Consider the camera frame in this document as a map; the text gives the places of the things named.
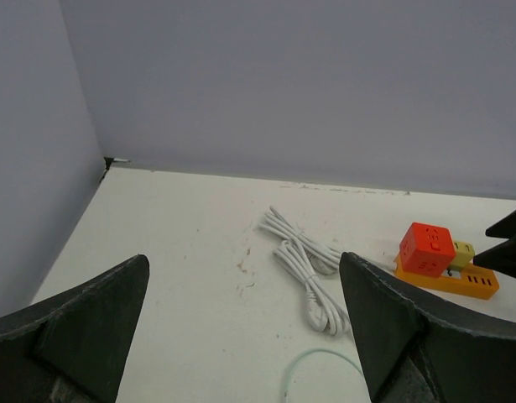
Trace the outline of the yellow plug adapter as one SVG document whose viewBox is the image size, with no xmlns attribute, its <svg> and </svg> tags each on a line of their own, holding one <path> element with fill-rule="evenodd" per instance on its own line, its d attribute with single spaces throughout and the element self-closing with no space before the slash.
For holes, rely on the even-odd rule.
<svg viewBox="0 0 516 403">
<path fill-rule="evenodd" d="M 455 257 L 449 265 L 449 270 L 461 272 L 470 264 L 475 256 L 475 250 L 470 243 L 453 240 Z"/>
</svg>

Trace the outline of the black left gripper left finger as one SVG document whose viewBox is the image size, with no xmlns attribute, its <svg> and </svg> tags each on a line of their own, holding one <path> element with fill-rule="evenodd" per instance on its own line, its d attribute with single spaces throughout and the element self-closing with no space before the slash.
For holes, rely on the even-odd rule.
<svg viewBox="0 0 516 403">
<path fill-rule="evenodd" d="M 149 282 L 139 254 L 0 317 L 0 402 L 114 402 Z"/>
</svg>

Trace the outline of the orange power strip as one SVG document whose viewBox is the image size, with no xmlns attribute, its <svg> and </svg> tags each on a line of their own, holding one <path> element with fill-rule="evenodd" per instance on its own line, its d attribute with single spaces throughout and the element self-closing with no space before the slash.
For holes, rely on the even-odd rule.
<svg viewBox="0 0 516 403">
<path fill-rule="evenodd" d="M 469 263 L 461 272 L 445 270 L 438 278 L 406 272 L 401 265 L 399 255 L 394 259 L 395 276 L 411 285 L 429 290 L 438 290 L 451 294 L 469 296 L 481 300 L 491 299 L 500 285 L 494 272 Z"/>
</svg>

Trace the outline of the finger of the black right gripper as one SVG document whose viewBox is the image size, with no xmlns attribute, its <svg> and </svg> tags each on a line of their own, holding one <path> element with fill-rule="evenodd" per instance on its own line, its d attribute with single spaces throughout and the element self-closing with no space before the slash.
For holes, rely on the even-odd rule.
<svg viewBox="0 0 516 403">
<path fill-rule="evenodd" d="M 516 238 L 475 255 L 473 262 L 474 265 L 516 278 Z"/>
<path fill-rule="evenodd" d="M 510 239 L 516 235 L 516 210 L 494 223 L 485 231 L 489 238 Z"/>
</svg>

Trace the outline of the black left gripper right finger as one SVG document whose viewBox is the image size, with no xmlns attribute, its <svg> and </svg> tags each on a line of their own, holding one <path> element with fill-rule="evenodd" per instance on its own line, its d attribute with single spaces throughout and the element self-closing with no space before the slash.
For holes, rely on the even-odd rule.
<svg viewBox="0 0 516 403">
<path fill-rule="evenodd" d="M 339 264 L 372 402 L 516 402 L 516 323 L 444 300 L 353 252 Z"/>
</svg>

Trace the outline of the red cube socket adapter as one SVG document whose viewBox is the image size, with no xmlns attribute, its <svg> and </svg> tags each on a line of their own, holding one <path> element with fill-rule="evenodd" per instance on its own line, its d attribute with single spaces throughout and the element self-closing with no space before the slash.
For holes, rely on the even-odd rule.
<svg viewBox="0 0 516 403">
<path fill-rule="evenodd" d="M 405 272 L 439 277 L 456 257 L 447 228 L 413 222 L 399 244 L 399 260 Z"/>
</svg>

